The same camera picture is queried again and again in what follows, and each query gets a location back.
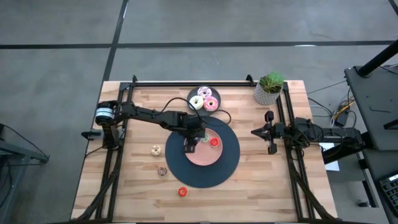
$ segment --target white pot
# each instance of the white pot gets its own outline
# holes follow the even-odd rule
[[[260,83],[257,83],[255,89],[254,89],[254,99],[261,104],[261,105],[271,105],[274,104],[276,99],[278,99],[278,96],[280,95],[280,92],[278,93],[267,93],[265,92],[261,86]]]

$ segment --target potted plant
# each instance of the potted plant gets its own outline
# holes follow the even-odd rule
[[[279,72],[271,72],[261,77],[254,89],[254,99],[261,105],[271,105],[282,91],[284,78]]]

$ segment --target pink circle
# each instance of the pink circle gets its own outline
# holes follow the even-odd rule
[[[207,96],[203,106],[207,111],[215,111],[218,108],[218,100],[212,96]]]
[[[210,142],[199,141],[195,147],[194,153],[185,153],[187,158],[198,166],[208,166],[215,163],[221,156],[223,152],[223,142],[220,136],[213,130],[206,128],[206,133],[210,138],[218,138],[220,143],[218,146],[213,147]]]

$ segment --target red object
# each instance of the red object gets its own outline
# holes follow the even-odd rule
[[[206,135],[208,135],[207,142],[198,142],[194,153],[185,153],[189,161],[198,166],[208,166],[215,163],[223,152],[223,141],[220,136],[213,130],[206,128]],[[220,140],[218,146],[211,146],[210,139],[217,138]]]
[[[186,197],[188,195],[188,189],[186,187],[180,187],[177,193],[180,197]]]
[[[211,138],[210,139],[210,145],[213,147],[218,146],[218,144],[220,143],[220,140],[218,140],[218,138]]]

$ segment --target pink plate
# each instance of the pink plate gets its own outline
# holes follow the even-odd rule
[[[209,135],[209,141],[200,141],[195,147],[194,153],[185,153],[187,158],[198,166],[208,166],[215,163],[223,152],[223,142],[218,134],[209,128],[206,128],[206,133]],[[214,137],[220,140],[220,143],[216,147],[210,145],[210,139]]]

